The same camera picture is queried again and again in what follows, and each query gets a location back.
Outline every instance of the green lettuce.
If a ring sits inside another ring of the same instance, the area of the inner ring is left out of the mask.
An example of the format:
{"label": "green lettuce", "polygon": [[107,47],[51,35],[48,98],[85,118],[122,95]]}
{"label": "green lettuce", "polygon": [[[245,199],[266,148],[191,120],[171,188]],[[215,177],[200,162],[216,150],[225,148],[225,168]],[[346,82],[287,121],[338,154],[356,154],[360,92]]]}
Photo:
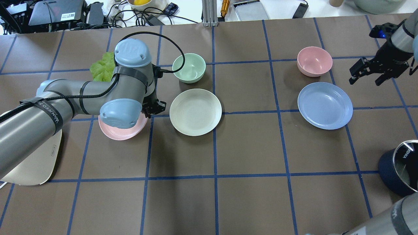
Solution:
{"label": "green lettuce", "polygon": [[93,81],[110,82],[112,80],[113,69],[115,68],[115,62],[113,58],[113,52],[106,52],[103,54],[101,60],[93,63],[90,66],[90,72],[93,76]]}

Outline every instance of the blue light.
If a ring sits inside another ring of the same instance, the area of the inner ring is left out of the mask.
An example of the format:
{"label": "blue light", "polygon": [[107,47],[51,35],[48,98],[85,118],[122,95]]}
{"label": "blue light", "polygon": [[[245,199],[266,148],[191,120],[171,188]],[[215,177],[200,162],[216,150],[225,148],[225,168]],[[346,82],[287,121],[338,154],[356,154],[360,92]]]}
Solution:
{"label": "blue light", "polygon": [[386,38],[386,35],[382,30],[379,31],[379,38]]}

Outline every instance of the yellow object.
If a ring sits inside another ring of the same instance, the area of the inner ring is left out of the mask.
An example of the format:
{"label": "yellow object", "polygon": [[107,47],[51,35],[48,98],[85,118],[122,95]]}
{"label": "yellow object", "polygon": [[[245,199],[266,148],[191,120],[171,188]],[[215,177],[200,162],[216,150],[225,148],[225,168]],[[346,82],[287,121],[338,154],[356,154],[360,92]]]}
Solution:
{"label": "yellow object", "polygon": [[229,8],[229,0],[223,0],[222,1],[222,7],[221,7],[221,17],[225,17],[228,13]]}
{"label": "yellow object", "polygon": [[149,3],[150,1],[151,0],[134,0],[133,4],[136,6],[141,6],[141,5]]}

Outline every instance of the brown tiled table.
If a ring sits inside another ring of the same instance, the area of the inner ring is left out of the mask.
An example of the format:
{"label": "brown tiled table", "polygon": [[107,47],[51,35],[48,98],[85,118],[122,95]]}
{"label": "brown tiled table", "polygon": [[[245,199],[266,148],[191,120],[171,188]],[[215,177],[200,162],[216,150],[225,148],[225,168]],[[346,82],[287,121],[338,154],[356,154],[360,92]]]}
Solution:
{"label": "brown tiled table", "polygon": [[[190,137],[168,109],[126,141],[103,135],[97,117],[64,126],[57,172],[40,186],[0,190],[0,234],[281,234],[344,232],[387,209],[399,196],[377,172],[379,157],[417,138],[416,75],[376,87],[371,75],[349,85],[349,67],[373,57],[384,41],[370,27],[408,15],[370,15],[122,28],[0,36],[0,112],[35,94],[46,79],[91,80],[90,65],[126,34],[160,32],[184,52],[203,56],[205,76],[183,84],[172,74],[157,94],[168,103],[182,91],[217,95],[221,122]],[[178,52],[154,36],[136,36],[153,63],[170,68]],[[332,70],[302,75],[296,56],[325,48]],[[321,130],[300,115],[297,96],[312,82],[334,83],[354,105],[338,130]]]}

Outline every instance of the blue plate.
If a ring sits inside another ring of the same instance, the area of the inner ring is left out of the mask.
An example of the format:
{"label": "blue plate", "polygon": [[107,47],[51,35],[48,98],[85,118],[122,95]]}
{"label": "blue plate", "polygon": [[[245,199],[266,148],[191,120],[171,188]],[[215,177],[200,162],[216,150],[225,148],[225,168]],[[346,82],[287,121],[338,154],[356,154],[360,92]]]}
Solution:
{"label": "blue plate", "polygon": [[304,87],[298,96],[298,107],[310,124],[325,130],[341,128],[353,116],[350,97],[328,82],[315,82]]}

